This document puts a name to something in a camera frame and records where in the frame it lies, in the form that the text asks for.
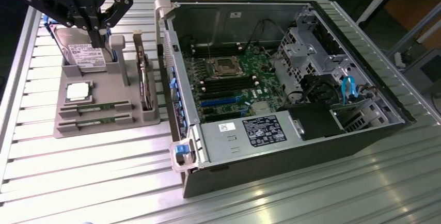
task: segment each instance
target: blue cable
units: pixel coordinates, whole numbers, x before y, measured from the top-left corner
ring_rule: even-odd
[[[351,76],[346,76],[342,81],[343,104],[346,104],[346,82],[347,82],[347,80],[349,80],[349,94],[353,94],[355,98],[358,97],[355,79]]]

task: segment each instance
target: hard drive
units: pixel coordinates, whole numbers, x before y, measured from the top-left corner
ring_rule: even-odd
[[[49,28],[67,65],[78,65],[83,73],[106,71],[106,63],[114,61],[108,39],[104,48],[94,48],[86,30],[56,24]]]

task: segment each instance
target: side panel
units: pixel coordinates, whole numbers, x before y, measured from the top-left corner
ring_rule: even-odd
[[[396,124],[382,129],[187,173],[184,198],[350,156],[402,127],[404,124]]]

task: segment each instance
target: white label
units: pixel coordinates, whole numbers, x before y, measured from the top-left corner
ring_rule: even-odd
[[[95,121],[95,122],[79,123],[76,126],[82,127],[82,126],[90,126],[90,125],[96,125],[96,124],[102,124],[102,122]]]
[[[235,130],[234,122],[219,124],[219,130],[221,132]]]
[[[91,111],[99,111],[102,110],[100,107],[95,107],[95,108],[86,108],[86,109],[79,109],[78,112],[91,112]]]
[[[242,12],[233,12],[233,13],[230,13],[230,18],[231,19],[238,19],[241,17],[242,17]]]
[[[79,68],[106,66],[103,50],[100,48],[95,49],[91,44],[71,44],[70,50]]]

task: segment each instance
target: sticker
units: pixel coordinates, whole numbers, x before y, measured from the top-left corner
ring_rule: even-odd
[[[275,115],[243,120],[242,122],[251,146],[261,147],[287,140]]]
[[[90,126],[90,125],[96,125],[96,124],[102,124],[102,122],[95,121],[95,122],[78,123],[76,126],[83,127],[83,126]]]
[[[238,19],[241,17],[242,17],[242,12],[233,12],[233,13],[230,13],[230,18],[231,19]]]
[[[86,109],[79,109],[78,112],[91,112],[91,111],[99,111],[102,110],[100,107],[92,107],[92,108],[86,108]]]
[[[71,44],[70,50],[79,68],[106,66],[103,50],[100,48],[95,49],[91,44]]]
[[[221,132],[235,130],[234,122],[219,124],[219,130]]]

